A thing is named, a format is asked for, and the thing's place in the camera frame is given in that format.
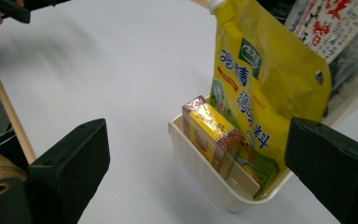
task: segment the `plastic container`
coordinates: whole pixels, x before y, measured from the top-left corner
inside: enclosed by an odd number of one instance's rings
[[[293,174],[286,169],[261,200],[253,201],[247,193],[249,192],[247,188],[252,187],[252,184],[250,185],[246,180],[236,181],[240,179],[238,176],[245,175],[237,163],[232,166],[228,176],[224,179],[183,134],[182,115],[169,122],[168,126],[175,155],[212,193],[215,199],[230,212],[240,212],[249,206],[268,202]]]

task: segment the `white plastic bin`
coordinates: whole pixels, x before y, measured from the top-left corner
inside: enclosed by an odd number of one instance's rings
[[[247,195],[247,190],[244,190],[246,186],[243,184],[246,183],[237,182],[236,186],[232,186],[234,187],[232,188],[187,139],[183,134],[182,115],[179,115],[169,122],[169,133],[171,135],[175,155],[196,176],[205,188],[212,193],[215,199],[230,212],[240,212],[248,206],[268,202],[293,174],[289,169],[286,169],[284,174],[274,183],[265,197],[261,200],[253,201],[251,197]],[[243,173],[244,171],[241,167],[235,163],[226,179],[236,179],[235,175],[243,175]]]

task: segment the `detergent refill pouch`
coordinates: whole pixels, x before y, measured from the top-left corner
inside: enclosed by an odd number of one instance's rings
[[[213,13],[210,104],[245,136],[235,161],[260,185],[259,200],[290,172],[284,162],[290,119],[322,120],[331,75],[323,58],[255,0],[227,0]]]

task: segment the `tabletop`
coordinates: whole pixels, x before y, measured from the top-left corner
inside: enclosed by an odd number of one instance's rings
[[[338,223],[295,175],[230,213],[174,156],[168,122],[209,94],[214,36],[188,0],[73,0],[0,26],[0,79],[37,156],[106,119],[111,165],[79,223]]]

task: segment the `brand logo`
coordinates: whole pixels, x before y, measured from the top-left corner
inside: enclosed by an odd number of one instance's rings
[[[262,63],[260,54],[258,54],[255,47],[244,38],[242,39],[239,58],[252,66],[253,76],[258,78],[258,73]]]

